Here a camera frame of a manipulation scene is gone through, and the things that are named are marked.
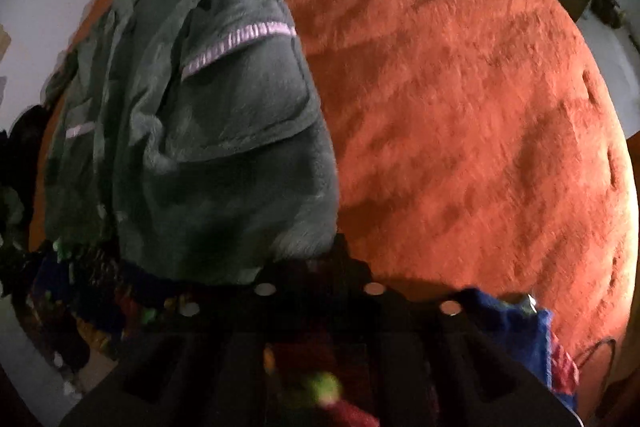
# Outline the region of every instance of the red fabric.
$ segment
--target red fabric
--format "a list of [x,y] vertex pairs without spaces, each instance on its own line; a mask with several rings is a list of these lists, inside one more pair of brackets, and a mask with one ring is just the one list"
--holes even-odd
[[[558,2],[287,1],[334,141],[353,254],[410,298],[466,285],[531,293],[574,356],[620,340],[636,193],[604,81]],[[78,38],[109,3],[96,0]],[[607,364],[584,368],[583,416]]]
[[377,418],[346,400],[338,400],[324,410],[329,413],[331,425],[334,427],[380,427]]
[[555,333],[551,333],[551,390],[574,394],[580,382],[580,372],[574,359],[564,350]]

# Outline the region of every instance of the gray fleece jacket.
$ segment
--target gray fleece jacket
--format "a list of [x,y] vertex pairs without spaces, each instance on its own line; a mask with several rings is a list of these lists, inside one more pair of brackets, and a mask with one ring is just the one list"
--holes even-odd
[[63,90],[49,239],[115,235],[153,275],[210,284],[330,247],[335,157],[284,0],[113,0],[47,102]]

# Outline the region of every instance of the pink reflective strip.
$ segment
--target pink reflective strip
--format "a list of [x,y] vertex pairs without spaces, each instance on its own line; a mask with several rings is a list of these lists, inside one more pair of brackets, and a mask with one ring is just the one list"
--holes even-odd
[[185,67],[182,68],[182,79],[184,80],[192,74],[198,73],[202,68],[206,68],[223,55],[228,54],[241,44],[255,41],[270,35],[286,35],[295,37],[296,29],[284,22],[267,21],[249,24],[244,28],[230,32],[229,35],[204,50],[197,57],[192,58]]
[[80,125],[76,125],[75,127],[70,127],[66,130],[65,137],[66,139],[75,138],[76,136],[80,136],[81,134],[87,134],[95,129],[95,122],[84,122]]

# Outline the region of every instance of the wire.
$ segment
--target wire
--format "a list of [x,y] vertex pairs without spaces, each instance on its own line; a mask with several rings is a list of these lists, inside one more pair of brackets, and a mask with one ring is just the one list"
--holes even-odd
[[611,346],[611,358],[609,359],[609,367],[607,368],[607,372],[602,380],[602,384],[600,385],[600,398],[598,402],[602,400],[604,397],[604,392],[607,388],[607,382],[609,381],[609,377],[611,376],[611,371],[613,370],[613,362],[616,359],[616,340],[613,337],[604,337],[597,341],[593,346],[585,349],[580,355],[575,357],[575,365],[577,365],[578,370],[582,370],[582,368],[589,362],[593,355],[596,354],[597,350],[600,349],[605,344]]

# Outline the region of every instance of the metal screw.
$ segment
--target metal screw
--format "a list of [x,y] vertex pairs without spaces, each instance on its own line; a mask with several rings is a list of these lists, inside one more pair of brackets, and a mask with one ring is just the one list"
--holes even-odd
[[379,282],[370,282],[364,285],[364,293],[371,296],[382,295],[386,291],[386,286]]
[[444,301],[440,304],[440,311],[449,317],[458,315],[462,311],[462,306],[457,301]]
[[268,297],[276,293],[276,286],[269,282],[262,282],[254,288],[254,292],[260,297]]
[[200,306],[197,302],[188,302],[184,306],[180,306],[180,315],[183,317],[194,317],[200,313]]

